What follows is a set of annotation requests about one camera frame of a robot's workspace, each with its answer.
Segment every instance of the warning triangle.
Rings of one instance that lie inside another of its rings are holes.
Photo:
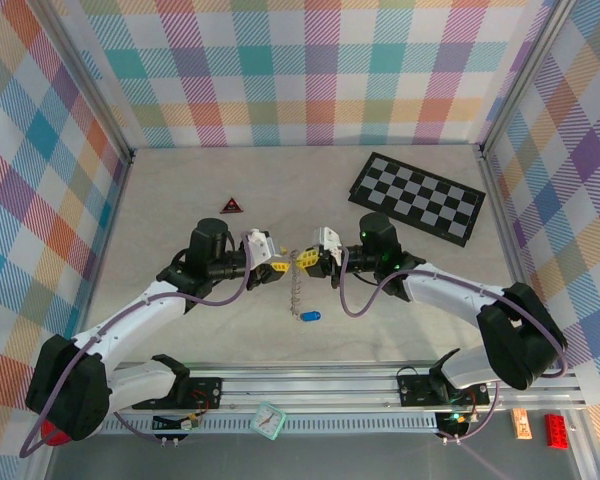
[[[220,213],[242,213],[242,209],[238,205],[238,202],[231,197]]]

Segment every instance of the plaid wall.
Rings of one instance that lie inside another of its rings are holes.
[[[54,4],[130,143],[181,147],[475,141],[552,1]]]
[[[495,154],[526,269],[566,333],[600,439],[600,0],[576,5]]]
[[[122,171],[25,0],[0,0],[0,479],[40,345],[84,306]]]

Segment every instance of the blue cylinder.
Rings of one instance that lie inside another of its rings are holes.
[[[315,322],[316,320],[320,320],[320,318],[322,318],[322,315],[320,315],[320,312],[304,312],[300,314],[300,320],[302,320],[303,322]]]

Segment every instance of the white table surface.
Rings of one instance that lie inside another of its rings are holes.
[[[484,191],[471,146],[141,150],[87,324],[99,323],[142,293],[188,245],[201,218],[221,218],[236,239],[243,230],[269,230],[289,250],[311,246],[314,229],[325,225],[344,244],[359,243],[358,221],[369,210],[348,202],[348,191],[373,151]],[[218,215],[230,197],[244,213]],[[404,250],[456,275],[511,284],[488,200],[465,248],[392,222]],[[227,298],[238,285],[239,280],[223,282],[208,298]],[[460,319],[384,294],[366,316],[349,318],[328,278],[303,276],[302,311],[317,310],[322,319],[299,322],[289,312],[290,289],[291,275],[285,275],[229,306],[197,306],[139,345],[127,360],[165,353],[184,363],[428,361],[480,342],[478,330]],[[372,291],[347,278],[350,308],[362,307]]]

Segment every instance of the metal spring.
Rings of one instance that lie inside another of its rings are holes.
[[[298,269],[298,265],[296,261],[298,260],[298,256],[300,252],[298,250],[293,250],[289,254],[289,260],[291,261],[291,315],[296,320],[300,320],[300,270]]]

